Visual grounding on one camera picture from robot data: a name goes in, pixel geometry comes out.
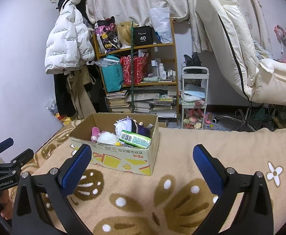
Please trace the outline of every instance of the barcode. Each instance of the barcode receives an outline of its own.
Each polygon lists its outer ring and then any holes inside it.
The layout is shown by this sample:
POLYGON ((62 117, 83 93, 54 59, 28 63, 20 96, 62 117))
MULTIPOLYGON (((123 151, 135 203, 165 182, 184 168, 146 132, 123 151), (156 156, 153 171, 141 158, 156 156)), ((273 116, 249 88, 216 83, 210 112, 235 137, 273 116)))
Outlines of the barcode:
POLYGON ((132 141, 132 136, 130 136, 130 135, 126 134, 126 133, 123 133, 123 134, 121 135, 121 138, 122 138, 123 140, 129 141, 129 142, 132 141))

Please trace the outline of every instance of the power outlet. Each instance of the power outlet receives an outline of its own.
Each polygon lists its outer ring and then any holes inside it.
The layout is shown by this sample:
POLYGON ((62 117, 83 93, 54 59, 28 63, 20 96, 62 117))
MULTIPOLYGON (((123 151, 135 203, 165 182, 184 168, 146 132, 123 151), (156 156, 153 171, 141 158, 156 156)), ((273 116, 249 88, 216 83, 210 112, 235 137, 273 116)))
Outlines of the power outlet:
POLYGON ((4 164, 4 160, 2 158, 0 158, 0 164, 4 164))

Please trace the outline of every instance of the white flower pattern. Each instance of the white flower pattern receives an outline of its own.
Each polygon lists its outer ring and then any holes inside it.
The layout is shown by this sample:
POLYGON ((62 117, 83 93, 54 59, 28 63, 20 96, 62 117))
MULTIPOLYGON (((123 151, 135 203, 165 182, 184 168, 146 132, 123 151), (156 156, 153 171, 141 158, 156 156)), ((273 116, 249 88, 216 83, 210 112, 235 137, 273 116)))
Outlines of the white flower pattern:
POLYGON ((279 175, 283 172, 283 168, 281 166, 274 168, 271 162, 268 162, 268 167, 269 167, 270 172, 266 174, 267 180, 269 181, 269 180, 274 179, 275 185, 279 187, 280 186, 279 175))

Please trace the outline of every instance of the screw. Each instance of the screw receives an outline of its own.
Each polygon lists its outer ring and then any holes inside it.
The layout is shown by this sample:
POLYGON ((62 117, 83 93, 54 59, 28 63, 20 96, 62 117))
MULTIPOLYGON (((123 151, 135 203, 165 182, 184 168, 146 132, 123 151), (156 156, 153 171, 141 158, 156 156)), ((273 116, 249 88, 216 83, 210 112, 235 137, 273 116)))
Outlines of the screw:
POLYGON ((235 173, 235 170, 234 168, 227 168, 227 172, 232 175, 235 173))
POLYGON ((259 178, 262 178, 262 177, 264 176, 260 171, 256 172, 256 175, 257 175, 259 178))
POLYGON ((50 170, 50 174, 51 175, 55 175, 55 174, 57 174, 58 173, 58 169, 57 168, 52 168, 51 170, 50 170))
POLYGON ((27 178, 27 176, 28 176, 28 172, 22 173, 22 177, 23 177, 23 178, 27 178))

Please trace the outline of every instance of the puffer jacket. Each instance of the puffer jacket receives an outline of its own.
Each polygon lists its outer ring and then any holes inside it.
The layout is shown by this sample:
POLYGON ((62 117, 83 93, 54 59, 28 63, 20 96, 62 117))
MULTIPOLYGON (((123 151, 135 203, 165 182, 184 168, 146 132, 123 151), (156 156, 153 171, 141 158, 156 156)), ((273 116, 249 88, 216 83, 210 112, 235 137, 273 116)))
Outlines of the puffer jacket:
POLYGON ((47 39, 46 74, 68 74, 94 59, 89 29, 76 8, 80 2, 65 0, 61 6, 59 18, 47 39))

